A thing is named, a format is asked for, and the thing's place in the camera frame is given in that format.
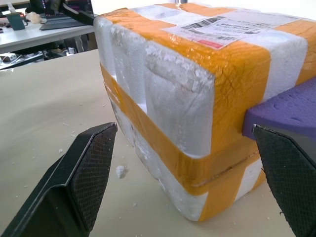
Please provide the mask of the white foam bottle tray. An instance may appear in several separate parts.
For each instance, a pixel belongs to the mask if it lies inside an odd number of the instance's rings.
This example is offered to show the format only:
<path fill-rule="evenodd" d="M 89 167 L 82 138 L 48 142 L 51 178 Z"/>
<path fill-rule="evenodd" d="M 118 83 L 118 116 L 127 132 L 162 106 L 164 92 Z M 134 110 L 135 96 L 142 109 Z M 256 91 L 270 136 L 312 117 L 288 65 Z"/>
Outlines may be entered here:
<path fill-rule="evenodd" d="M 191 221 L 223 212 L 265 180 L 253 140 L 244 138 L 217 157 L 181 153 L 116 82 L 105 86 L 117 121 L 173 205 Z"/>

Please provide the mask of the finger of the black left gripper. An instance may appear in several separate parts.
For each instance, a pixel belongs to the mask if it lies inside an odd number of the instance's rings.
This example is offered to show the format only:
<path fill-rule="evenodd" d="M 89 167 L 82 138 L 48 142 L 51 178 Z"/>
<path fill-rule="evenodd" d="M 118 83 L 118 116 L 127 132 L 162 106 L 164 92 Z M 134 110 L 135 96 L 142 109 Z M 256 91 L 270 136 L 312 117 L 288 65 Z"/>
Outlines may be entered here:
<path fill-rule="evenodd" d="M 65 2 L 61 3 L 61 12 L 65 15 L 87 25 L 93 25 L 95 16 L 83 11 L 76 11 L 70 8 Z"/>

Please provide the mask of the white foam crumb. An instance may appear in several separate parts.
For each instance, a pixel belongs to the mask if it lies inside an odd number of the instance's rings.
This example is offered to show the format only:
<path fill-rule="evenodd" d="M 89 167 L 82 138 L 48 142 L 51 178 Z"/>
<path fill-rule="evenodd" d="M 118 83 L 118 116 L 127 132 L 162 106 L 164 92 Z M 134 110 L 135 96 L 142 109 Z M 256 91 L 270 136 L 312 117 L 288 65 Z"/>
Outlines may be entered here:
<path fill-rule="evenodd" d="M 119 179 L 124 178 L 127 173 L 127 167 L 125 165 L 119 165 L 116 167 L 116 174 Z"/>

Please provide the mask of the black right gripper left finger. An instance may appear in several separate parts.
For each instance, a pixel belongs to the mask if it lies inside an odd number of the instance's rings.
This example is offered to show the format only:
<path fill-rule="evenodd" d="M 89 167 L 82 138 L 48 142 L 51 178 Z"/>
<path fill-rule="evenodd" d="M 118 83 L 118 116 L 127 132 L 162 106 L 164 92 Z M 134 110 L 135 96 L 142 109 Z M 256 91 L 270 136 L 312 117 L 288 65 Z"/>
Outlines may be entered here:
<path fill-rule="evenodd" d="M 80 133 L 0 237 L 89 237 L 107 186 L 117 130 L 112 122 Z"/>

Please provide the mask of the white office desk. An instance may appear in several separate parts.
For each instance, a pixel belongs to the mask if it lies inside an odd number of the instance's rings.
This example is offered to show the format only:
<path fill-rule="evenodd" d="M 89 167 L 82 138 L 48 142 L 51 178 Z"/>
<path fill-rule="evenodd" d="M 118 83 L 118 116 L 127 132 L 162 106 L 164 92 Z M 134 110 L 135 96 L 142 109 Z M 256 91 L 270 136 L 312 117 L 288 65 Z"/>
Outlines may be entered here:
<path fill-rule="evenodd" d="M 94 32 L 92 26 L 41 31 L 39 24 L 31 23 L 26 26 L 25 29 L 20 31 L 4 29 L 4 31 L 0 33 L 0 54 L 77 37 L 92 32 Z"/>

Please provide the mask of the dark laptop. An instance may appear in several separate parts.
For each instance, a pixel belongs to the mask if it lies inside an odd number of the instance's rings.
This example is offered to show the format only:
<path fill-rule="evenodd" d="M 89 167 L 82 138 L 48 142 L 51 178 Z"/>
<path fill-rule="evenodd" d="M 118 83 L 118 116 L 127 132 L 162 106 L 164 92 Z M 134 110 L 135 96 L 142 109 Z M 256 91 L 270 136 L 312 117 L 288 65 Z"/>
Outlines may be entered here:
<path fill-rule="evenodd" d="M 83 23 L 80 23 L 70 17 L 67 17 L 63 13 L 52 10 L 50 8 L 51 0 L 41 0 L 41 3 L 44 9 L 46 19 L 46 22 L 42 24 L 42 26 L 40 27 L 41 31 L 84 26 Z"/>

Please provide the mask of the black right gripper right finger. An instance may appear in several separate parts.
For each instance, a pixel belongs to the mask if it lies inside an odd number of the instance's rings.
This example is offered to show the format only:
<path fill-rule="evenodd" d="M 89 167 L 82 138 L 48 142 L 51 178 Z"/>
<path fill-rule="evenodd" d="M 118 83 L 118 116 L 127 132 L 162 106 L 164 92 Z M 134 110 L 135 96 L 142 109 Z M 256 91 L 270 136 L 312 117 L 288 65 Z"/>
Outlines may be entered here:
<path fill-rule="evenodd" d="M 284 129 L 254 125 L 267 183 L 296 237 L 316 237 L 316 142 Z"/>

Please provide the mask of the green mug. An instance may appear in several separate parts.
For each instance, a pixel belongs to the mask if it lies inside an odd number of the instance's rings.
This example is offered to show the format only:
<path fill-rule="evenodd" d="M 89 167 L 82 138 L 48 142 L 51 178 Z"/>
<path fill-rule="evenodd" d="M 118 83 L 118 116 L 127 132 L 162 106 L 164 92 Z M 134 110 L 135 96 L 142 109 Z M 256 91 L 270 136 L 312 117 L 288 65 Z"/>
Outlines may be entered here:
<path fill-rule="evenodd" d="M 6 17 L 14 31 L 23 30 L 26 26 L 28 26 L 28 23 L 23 17 L 21 17 L 19 12 L 7 14 Z"/>

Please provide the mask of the foam box with yellow tape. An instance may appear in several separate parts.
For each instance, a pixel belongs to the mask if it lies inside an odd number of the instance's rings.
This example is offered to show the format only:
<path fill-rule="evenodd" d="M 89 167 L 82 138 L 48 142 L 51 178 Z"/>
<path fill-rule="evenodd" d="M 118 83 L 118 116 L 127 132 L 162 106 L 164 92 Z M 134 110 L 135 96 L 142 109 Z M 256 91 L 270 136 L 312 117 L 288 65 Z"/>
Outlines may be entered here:
<path fill-rule="evenodd" d="M 109 97 L 190 193 L 256 152 L 246 111 L 316 76 L 316 20 L 194 3 L 94 19 Z"/>

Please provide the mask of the purple object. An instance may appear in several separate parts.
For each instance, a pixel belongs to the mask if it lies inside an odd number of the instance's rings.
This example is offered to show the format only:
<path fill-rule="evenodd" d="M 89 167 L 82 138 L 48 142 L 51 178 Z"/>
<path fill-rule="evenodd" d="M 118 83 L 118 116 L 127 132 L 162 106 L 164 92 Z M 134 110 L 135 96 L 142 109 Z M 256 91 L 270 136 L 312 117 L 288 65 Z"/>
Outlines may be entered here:
<path fill-rule="evenodd" d="M 242 135 L 253 140 L 255 124 L 288 130 L 316 142 L 316 78 L 248 109 Z"/>

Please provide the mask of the white fluffy object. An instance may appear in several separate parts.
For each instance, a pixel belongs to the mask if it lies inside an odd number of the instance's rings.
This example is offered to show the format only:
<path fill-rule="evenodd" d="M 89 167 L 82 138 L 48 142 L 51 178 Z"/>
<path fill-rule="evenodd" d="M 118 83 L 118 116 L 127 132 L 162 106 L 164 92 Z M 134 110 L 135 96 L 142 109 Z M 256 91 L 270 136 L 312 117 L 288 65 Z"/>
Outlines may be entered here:
<path fill-rule="evenodd" d="M 27 20 L 29 20 L 32 24 L 40 24 L 42 23 L 42 18 L 39 14 L 35 13 L 35 12 L 29 12 L 26 13 L 26 18 Z"/>

